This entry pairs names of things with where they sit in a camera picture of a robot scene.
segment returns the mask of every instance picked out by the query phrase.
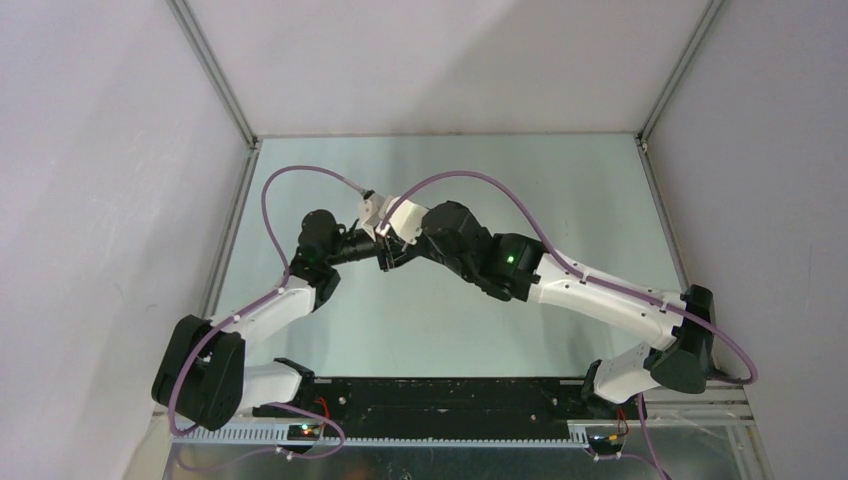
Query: white cable tray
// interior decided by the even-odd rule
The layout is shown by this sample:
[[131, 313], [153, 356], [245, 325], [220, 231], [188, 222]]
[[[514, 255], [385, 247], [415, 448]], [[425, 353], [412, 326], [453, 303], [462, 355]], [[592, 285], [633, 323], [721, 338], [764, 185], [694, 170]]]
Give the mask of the white cable tray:
[[[180, 423], [182, 428], [189, 423]], [[288, 440], [288, 423], [245, 423], [228, 424], [210, 432], [198, 428], [184, 437], [174, 438], [174, 443], [221, 444], [221, 445], [311, 445], [304, 440]], [[334, 445], [338, 439], [325, 438], [322, 445]], [[585, 448], [588, 437], [585, 427], [571, 427], [571, 438], [556, 440], [486, 440], [486, 439], [405, 439], [405, 438], [359, 438], [347, 439], [347, 445], [358, 447], [519, 447], [519, 448]]]

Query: white wall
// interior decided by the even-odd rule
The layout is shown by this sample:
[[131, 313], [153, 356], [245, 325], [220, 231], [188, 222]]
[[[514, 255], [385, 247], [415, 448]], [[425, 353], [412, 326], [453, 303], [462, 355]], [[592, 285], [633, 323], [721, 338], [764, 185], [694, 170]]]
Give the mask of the white wall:
[[634, 132], [707, 0], [192, 2], [266, 134]]
[[0, 3], [2, 478], [118, 478], [245, 149], [167, 4]]
[[651, 158], [693, 280], [762, 379], [779, 479], [845, 478], [848, 2], [730, 2]]

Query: metal corner post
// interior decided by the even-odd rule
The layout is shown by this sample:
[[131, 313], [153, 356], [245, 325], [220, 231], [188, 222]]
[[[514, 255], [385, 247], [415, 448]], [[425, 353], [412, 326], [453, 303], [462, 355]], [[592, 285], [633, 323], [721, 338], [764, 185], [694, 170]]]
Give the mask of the metal corner post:
[[677, 241], [677, 236], [674, 233], [671, 217], [666, 209], [663, 201], [662, 192], [660, 191], [659, 182], [657, 181], [654, 169], [651, 166], [651, 160], [648, 158], [647, 148], [645, 144], [636, 137], [636, 148], [639, 150], [639, 158], [642, 160], [642, 169], [645, 171], [645, 178], [648, 180], [648, 187], [651, 189], [651, 196], [654, 198], [654, 206], [657, 209], [657, 216], [660, 219], [660, 225], [663, 229], [668, 250], [671, 253], [671, 260], [674, 263], [674, 270], [677, 273], [677, 279], [680, 282], [681, 290], [689, 288], [689, 275], [686, 273], [686, 266], [683, 262], [683, 255], [680, 252], [680, 244]]
[[665, 110], [669, 100], [680, 85], [680, 81], [684, 74], [691, 67], [692, 61], [704, 43], [704, 39], [712, 30], [716, 18], [718, 18], [718, 14], [721, 12], [722, 7], [724, 7], [726, 3], [727, 2], [725, 0], [710, 0], [709, 3], [707, 3], [704, 13], [701, 14], [701, 18], [698, 20], [695, 30], [692, 32], [692, 35], [689, 37], [689, 41], [686, 43], [686, 47], [683, 49], [683, 52], [680, 54], [680, 58], [677, 60], [677, 64], [671, 71], [668, 80], [666, 80], [659, 97], [657, 97], [657, 100], [654, 102], [651, 112], [648, 114], [648, 118], [645, 119], [645, 123], [639, 130], [637, 138], [640, 140], [647, 141], [653, 133], [654, 128], [657, 126], [657, 122], [662, 116], [663, 110]]
[[215, 92], [224, 104], [224, 108], [226, 108], [227, 113], [230, 115], [230, 118], [233, 120], [233, 123], [235, 123], [236, 128], [244, 139], [245, 144], [248, 148], [253, 148], [257, 141], [256, 134], [253, 132], [253, 129], [250, 128], [247, 117], [245, 116], [235, 93], [233, 93], [232, 87], [227, 81], [227, 77], [224, 75], [221, 65], [218, 64], [218, 60], [212, 52], [212, 47], [209, 45], [206, 35], [203, 34], [203, 30], [197, 22], [194, 11], [191, 9], [187, 0], [166, 1], [168, 2], [168, 6], [171, 7], [171, 11], [174, 14], [174, 18], [176, 18], [177, 23], [180, 24], [180, 28], [182, 28], [186, 39], [189, 44], [191, 44], [192, 50], [194, 50], [195, 55], [197, 55], [200, 65], [209, 77], [212, 87], [215, 89]]
[[221, 297], [221, 288], [224, 286], [224, 277], [227, 274], [230, 256], [235, 246], [236, 234], [241, 224], [242, 216], [244, 215], [245, 202], [250, 192], [250, 185], [253, 180], [253, 173], [256, 170], [256, 163], [259, 159], [261, 148], [262, 141], [260, 140], [254, 148], [251, 148], [247, 152], [247, 158], [239, 178], [238, 187], [233, 196], [232, 207], [227, 214], [224, 231], [218, 243], [217, 255], [215, 255], [212, 270], [209, 272], [209, 279], [206, 282], [206, 290], [200, 305], [200, 313], [203, 318], [214, 315], [215, 309], [218, 306], [218, 300]]

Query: glass tabletop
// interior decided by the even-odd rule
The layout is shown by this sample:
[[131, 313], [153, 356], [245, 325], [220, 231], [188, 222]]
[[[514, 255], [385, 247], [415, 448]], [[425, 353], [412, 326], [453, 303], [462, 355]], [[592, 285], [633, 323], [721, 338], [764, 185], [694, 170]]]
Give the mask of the glass tabletop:
[[[662, 466], [675, 480], [736, 480], [743, 476], [723, 427], [655, 428], [652, 437], [663, 452]], [[251, 452], [255, 445], [179, 445], [171, 449], [165, 479], [299, 478], [303, 480], [627, 480], [658, 478], [656, 470], [632, 458], [595, 463], [577, 448], [521, 447], [347, 447], [331, 457], [286, 461], [285, 455], [257, 455], [214, 473], [194, 474], [177, 466], [220, 465]], [[627, 441], [626, 452], [647, 456], [641, 434]]]
[[[279, 282], [282, 266], [259, 198], [275, 170], [295, 164], [333, 169], [382, 195], [400, 195], [442, 171], [478, 170], [512, 189], [567, 255], [631, 282], [679, 288], [630, 135], [278, 138], [262, 142], [218, 312]], [[312, 172], [278, 177], [268, 199], [289, 255], [306, 213], [327, 209], [350, 225], [359, 201], [342, 183]], [[427, 207], [454, 200], [492, 233], [534, 236], [506, 196], [476, 179], [443, 180], [413, 200]], [[390, 272], [366, 260], [340, 266], [339, 273], [330, 301], [248, 352], [248, 364], [284, 356], [324, 376], [583, 376], [592, 361], [638, 343], [569, 310], [495, 300], [423, 259]]]

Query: purple cable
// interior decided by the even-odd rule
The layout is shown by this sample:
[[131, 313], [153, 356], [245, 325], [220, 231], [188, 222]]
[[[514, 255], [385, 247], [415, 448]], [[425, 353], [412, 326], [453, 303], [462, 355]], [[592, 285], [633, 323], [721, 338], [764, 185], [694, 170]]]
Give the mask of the purple cable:
[[645, 396], [641, 393], [636, 397], [638, 405], [636, 408], [639, 409], [639, 425], [642, 427], [642, 435], [645, 437], [645, 445], [648, 446], [648, 453], [651, 454], [651, 459], [654, 461], [654, 466], [657, 467], [657, 473], [659, 473], [660, 478], [662, 480], [671, 480], [665, 470], [660, 467], [660, 460], [657, 457], [657, 450], [654, 448], [654, 442], [651, 440], [651, 436], [648, 435], [648, 422], [645, 419]]
[[333, 427], [333, 430], [335, 430], [339, 434], [339, 444], [334, 446], [330, 450], [327, 450], [326, 452], [316, 453], [314, 455], [292, 452], [290, 450], [286, 450], [283, 447], [257, 448], [256, 450], [251, 450], [251, 451], [249, 451], [245, 454], [239, 455], [238, 457], [236, 457], [236, 458], [234, 458], [234, 459], [232, 459], [232, 460], [230, 460], [226, 463], [222, 463], [221, 465], [215, 465], [214, 467], [205, 467], [205, 468], [190, 467], [190, 466], [186, 465], [185, 463], [183, 463], [182, 459], [180, 458], [179, 452], [177, 452], [177, 455], [176, 455], [177, 465], [179, 465], [180, 468], [182, 468], [183, 470], [186, 470], [188, 472], [212, 473], [212, 472], [217, 472], [218, 470], [223, 470], [224, 468], [227, 468], [234, 463], [238, 463], [238, 462], [244, 460], [245, 458], [252, 457], [254, 455], [264, 454], [264, 453], [285, 453], [287, 457], [289, 455], [291, 455], [292, 458], [303, 458], [303, 459], [306, 459], [306, 460], [317, 460], [319, 458], [329, 457], [330, 455], [338, 452], [339, 450], [341, 450], [341, 448], [344, 446], [344, 444], [347, 443], [347, 438], [345, 437], [344, 430], [342, 430], [342, 427], [340, 427], [338, 423], [330, 420], [329, 418], [327, 418], [323, 415], [318, 415], [317, 413], [312, 413], [312, 412], [307, 411], [307, 410], [302, 410], [300, 408], [293, 407], [293, 406], [287, 405], [285, 403], [274, 402], [274, 403], [269, 403], [268, 405], [270, 405], [272, 407], [282, 408], [284, 410], [288, 410], [290, 412], [297, 413], [298, 415], [303, 415], [305, 417], [313, 418], [315, 420], [319, 420], [323, 423], [326, 423], [327, 425]]
[[[431, 183], [437, 182], [437, 181], [439, 181], [443, 178], [450, 178], [450, 177], [477, 178], [477, 179], [483, 180], [483, 181], [497, 187], [501, 192], [503, 192], [507, 197], [509, 197], [510, 200], [512, 200], [512, 203], [514, 203], [515, 206], [518, 207], [519, 210], [521, 210], [521, 213], [524, 215], [524, 217], [527, 219], [527, 221], [530, 222], [530, 226], [533, 228], [533, 231], [536, 232], [536, 235], [539, 237], [539, 240], [542, 242], [542, 244], [545, 246], [545, 248], [548, 250], [548, 252], [550, 252], [553, 259], [562, 268], [564, 268], [566, 272], [568, 272], [571, 275], [574, 275], [578, 278], [583, 277], [583, 272], [581, 272], [578, 268], [576, 268], [575, 265], [571, 265], [570, 263], [568, 263], [557, 252], [556, 248], [554, 248], [554, 246], [553, 246], [553, 243], [551, 243], [551, 241], [548, 239], [547, 235], [545, 235], [545, 232], [542, 230], [542, 227], [539, 226], [539, 222], [536, 221], [536, 218], [533, 217], [533, 214], [530, 213], [530, 210], [527, 209], [527, 207], [524, 205], [524, 202], [522, 202], [521, 199], [519, 199], [514, 193], [512, 193], [512, 191], [509, 188], [507, 188], [506, 185], [504, 185], [503, 183], [501, 183], [498, 180], [490, 177], [489, 175], [486, 175], [485, 173], [475, 172], [473, 170], [453, 170], [453, 171], [449, 171], [449, 172], [443, 172], [443, 173], [433, 175], [432, 177], [428, 177], [428, 178], [416, 183], [415, 186], [413, 186], [412, 188], [407, 190], [406, 193], [401, 195], [400, 198], [398, 198], [398, 200], [394, 203], [394, 205], [392, 205], [392, 208], [390, 208], [386, 212], [386, 216], [383, 218], [383, 221], [380, 223], [380, 229], [382, 230], [383, 228], [386, 227], [386, 224], [388, 224], [389, 218], [391, 218], [391, 216], [395, 213], [395, 210], [397, 210], [398, 207], [400, 207], [400, 205], [404, 201], [408, 200], [409, 197], [411, 197], [413, 194], [415, 194], [418, 190], [421, 190], [422, 188], [426, 187], [427, 185], [430, 185]], [[658, 298], [656, 298], [652, 295], [648, 295], [647, 293], [640, 292], [639, 290], [634, 290], [630, 287], [626, 287], [624, 285], [619, 285], [617, 283], [610, 282], [610, 281], [604, 280], [602, 278], [597, 278], [597, 277], [593, 277], [593, 276], [589, 275], [588, 277], [586, 277], [586, 281], [594, 283], [596, 285], [600, 285], [604, 288], [607, 288], [609, 290], [612, 290], [612, 291], [615, 291], [615, 292], [618, 292], [618, 293], [623, 293], [623, 294], [630, 296], [632, 298], [635, 298], [637, 300], [641, 300], [641, 301], [643, 301], [643, 302], [645, 302], [645, 303], [647, 303], [651, 306], [658, 307], [658, 306], [662, 306], [663, 303], [664, 303], [662, 300], [660, 300], [660, 299], [658, 299]], [[759, 372], [757, 371], [757, 367], [754, 365], [753, 360], [751, 360], [751, 357], [749, 357], [748, 354], [745, 353], [744, 350], [742, 350], [742, 347], [740, 347], [736, 342], [734, 342], [733, 339], [730, 338], [730, 336], [728, 336], [726, 333], [724, 333], [723, 331], [718, 329], [715, 325], [707, 322], [706, 320], [698, 317], [697, 315], [695, 315], [693, 313], [687, 312], [686, 310], [684, 310], [680, 307], [669, 304], [666, 308], [668, 309], [668, 311], [670, 311], [672, 313], [676, 313], [677, 315], [680, 315], [680, 316], [682, 316], [682, 317], [684, 317], [688, 320], [691, 320], [695, 324], [699, 325], [700, 327], [706, 329], [707, 331], [711, 332], [712, 334], [714, 334], [715, 336], [720, 338], [724, 343], [726, 343], [730, 347], [731, 350], [733, 350], [734, 353], [736, 353], [736, 355], [739, 356], [740, 359], [742, 359], [742, 362], [745, 363], [745, 366], [748, 368], [748, 371], [751, 374], [751, 376], [748, 377], [748, 378], [739, 378], [739, 379], [728, 378], [728, 379], [722, 379], [723, 381], [725, 381], [727, 383], [737, 384], [737, 385], [749, 385], [749, 384], [757, 381], [757, 378], [759, 378]]]
[[[654, 465], [653, 463], [651, 463], [650, 460], [643, 457], [642, 455], [636, 455], [635, 453], [622, 453], [621, 456], [619, 457], [619, 456], [616, 456], [616, 455], [598, 455], [591, 448], [589, 448], [587, 450], [583, 450], [583, 451], [586, 452], [586, 454], [589, 455], [592, 458], [598, 457], [598, 460], [601, 460], [601, 461], [621, 460], [621, 459], [625, 459], [625, 458], [632, 458], [634, 460], [639, 460], [640, 462], [644, 463], [645, 465], [647, 465], [651, 468], [657, 468], [657, 466]], [[663, 470], [662, 472], [663, 472], [663, 475], [666, 476], [667, 480], [671, 480], [671, 475], [669, 475], [668, 472], [666, 472], [665, 470]]]
[[[261, 296], [259, 299], [251, 302], [246, 307], [244, 307], [244, 308], [238, 310], [237, 312], [235, 312], [234, 314], [230, 315], [229, 317], [224, 319], [218, 325], [215, 325], [214, 327], [212, 327], [212, 329], [206, 335], [204, 335], [200, 339], [199, 342], [197, 342], [197, 345], [195, 345], [195, 347], [194, 347], [194, 349], [192, 349], [191, 353], [189, 353], [188, 357], [186, 358], [185, 363], [183, 364], [183, 367], [180, 369], [180, 373], [177, 375], [176, 381], [174, 382], [174, 388], [171, 391], [171, 398], [168, 399], [168, 425], [170, 427], [171, 434], [173, 434], [174, 436], [182, 437], [182, 436], [188, 435], [191, 432], [195, 431], [199, 426], [197, 424], [194, 424], [194, 425], [186, 428], [185, 430], [180, 430], [177, 427], [177, 419], [176, 419], [177, 399], [179, 398], [180, 390], [182, 390], [182, 388], [183, 388], [183, 383], [185, 383], [185, 378], [188, 375], [188, 371], [191, 368], [192, 363], [194, 363], [194, 360], [197, 358], [198, 355], [200, 355], [200, 352], [203, 350], [203, 348], [206, 346], [206, 344], [208, 344], [218, 332], [220, 332], [222, 329], [226, 328], [231, 323], [233, 323], [236, 316], [240, 316], [240, 317], [245, 316], [245, 315], [249, 314], [250, 312], [256, 310], [257, 308], [261, 307], [262, 305], [267, 303], [269, 300], [271, 300], [272, 298], [279, 295], [278, 289], [285, 287], [286, 284], [288, 283], [289, 275], [290, 275], [290, 273], [289, 273], [289, 262], [288, 262], [288, 259], [286, 258], [285, 252], [283, 252], [283, 248], [280, 246], [280, 242], [277, 240], [277, 236], [274, 235], [273, 228], [271, 228], [271, 221], [268, 217], [267, 194], [268, 194], [268, 187], [271, 186], [271, 183], [274, 181], [274, 179], [276, 179], [278, 176], [280, 176], [280, 175], [282, 175], [286, 172], [291, 172], [291, 171], [295, 171], [295, 170], [323, 173], [323, 174], [329, 175], [333, 178], [336, 178], [336, 179], [342, 181], [343, 183], [345, 183], [346, 185], [348, 185], [352, 189], [356, 190], [357, 193], [359, 193], [360, 195], [365, 192], [365, 189], [363, 189], [362, 187], [360, 187], [359, 185], [357, 185], [353, 181], [345, 178], [344, 176], [342, 176], [342, 175], [340, 175], [336, 172], [333, 172], [332, 170], [328, 170], [326, 168], [321, 168], [321, 167], [313, 167], [313, 166], [309, 166], [309, 165], [292, 165], [292, 166], [289, 166], [289, 167], [284, 167], [284, 168], [281, 168], [281, 169], [275, 171], [274, 173], [271, 174], [270, 177], [268, 177], [268, 180], [265, 181], [265, 186], [262, 188], [262, 197], [261, 197], [262, 220], [265, 222], [265, 229], [268, 231], [268, 236], [271, 238], [271, 243], [274, 244], [274, 248], [277, 250], [277, 254], [279, 254], [280, 260], [282, 260], [282, 262], [283, 262], [283, 278], [280, 281], [279, 287], [271, 290], [270, 292]], [[339, 430], [339, 435], [341, 436], [342, 439], [344, 439], [344, 433], [341, 432], [340, 428], [338, 430]], [[249, 452], [249, 453], [250, 453], [250, 455], [247, 455], [247, 454], [243, 455], [243, 456], [239, 457], [237, 460], [241, 460], [242, 458], [247, 458], [249, 456], [252, 456], [252, 455], [255, 455], [255, 454], [258, 454], [258, 453], [262, 453], [262, 452], [256, 451], [256, 452]]]

